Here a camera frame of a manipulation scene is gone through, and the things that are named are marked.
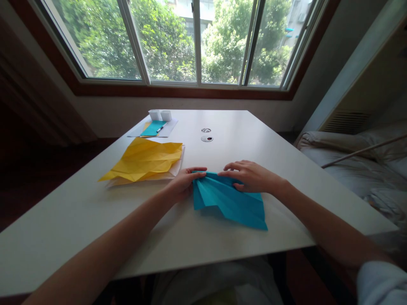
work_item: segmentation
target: white wall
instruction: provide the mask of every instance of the white wall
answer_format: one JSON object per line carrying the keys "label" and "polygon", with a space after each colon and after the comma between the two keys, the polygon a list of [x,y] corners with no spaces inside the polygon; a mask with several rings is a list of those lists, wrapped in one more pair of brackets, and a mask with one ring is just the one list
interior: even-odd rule
{"label": "white wall", "polygon": [[8,2],[0,16],[10,24],[44,70],[99,137],[119,137],[150,109],[245,109],[275,131],[300,130],[380,12],[385,0],[342,0],[293,101],[76,97]]}
{"label": "white wall", "polygon": [[370,127],[407,119],[407,90],[371,122]]}
{"label": "white wall", "polygon": [[405,0],[389,0],[319,103],[302,132],[319,130],[334,110],[375,111],[406,85]]}

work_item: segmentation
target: green leaves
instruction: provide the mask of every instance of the green leaves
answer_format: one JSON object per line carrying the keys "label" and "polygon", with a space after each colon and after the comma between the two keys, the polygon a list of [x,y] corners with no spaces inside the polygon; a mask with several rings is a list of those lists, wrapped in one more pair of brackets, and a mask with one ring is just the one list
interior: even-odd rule
{"label": "green leaves", "polygon": [[[116,0],[53,0],[69,33],[96,77],[140,78]],[[203,32],[203,82],[238,83],[253,0],[215,0],[215,18]],[[279,47],[289,0],[267,0],[251,80],[281,77],[290,55]],[[186,21],[167,3],[131,0],[148,72],[153,80],[196,81],[195,49]]]}

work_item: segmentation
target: small blue paper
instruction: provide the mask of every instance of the small blue paper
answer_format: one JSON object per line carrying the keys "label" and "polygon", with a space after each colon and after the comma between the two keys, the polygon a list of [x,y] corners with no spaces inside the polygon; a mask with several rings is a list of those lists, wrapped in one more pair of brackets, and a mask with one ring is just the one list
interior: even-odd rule
{"label": "small blue paper", "polygon": [[141,136],[156,136],[158,134],[157,130],[160,129],[166,121],[152,121],[150,126],[148,126],[145,131],[141,133]]}
{"label": "small blue paper", "polygon": [[268,230],[261,194],[240,192],[234,188],[234,183],[242,184],[239,180],[221,177],[214,172],[206,172],[205,177],[195,179],[194,209],[217,206],[229,220],[248,227]]}

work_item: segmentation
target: window pane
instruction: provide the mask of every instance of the window pane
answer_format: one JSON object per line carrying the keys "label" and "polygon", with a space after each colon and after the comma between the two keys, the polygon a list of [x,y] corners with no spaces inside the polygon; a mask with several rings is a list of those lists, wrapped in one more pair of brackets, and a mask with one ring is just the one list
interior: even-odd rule
{"label": "window pane", "polygon": [[57,21],[59,13],[59,26],[69,32],[65,37],[88,77],[140,79],[116,0],[52,0],[48,8]]}
{"label": "window pane", "polygon": [[312,0],[266,0],[249,84],[280,86]]}
{"label": "window pane", "polygon": [[201,0],[202,82],[239,83],[253,0]]}
{"label": "window pane", "polygon": [[191,0],[131,0],[152,80],[196,81]]}

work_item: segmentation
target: window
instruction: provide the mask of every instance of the window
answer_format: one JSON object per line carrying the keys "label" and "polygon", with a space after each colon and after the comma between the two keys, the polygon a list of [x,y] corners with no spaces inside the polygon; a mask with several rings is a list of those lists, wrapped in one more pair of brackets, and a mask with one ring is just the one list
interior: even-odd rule
{"label": "window", "polygon": [[[158,93],[159,88],[166,92],[181,92],[185,88],[189,93],[194,87],[218,89],[214,92],[226,98],[243,96],[245,90],[247,94],[291,92],[296,74],[305,73],[300,69],[302,61],[307,57],[308,65],[312,58],[312,54],[305,55],[328,4],[339,3],[339,0],[33,1],[37,18],[52,33],[50,39],[61,54],[69,57],[69,65],[71,69],[75,67],[73,73],[80,84],[126,86],[122,87],[126,92],[134,84],[145,87],[138,89],[140,94],[155,88],[155,93],[161,96],[164,93]],[[336,6],[325,17],[325,26]],[[319,39],[324,31],[318,32]],[[197,92],[200,97],[204,91]]]}

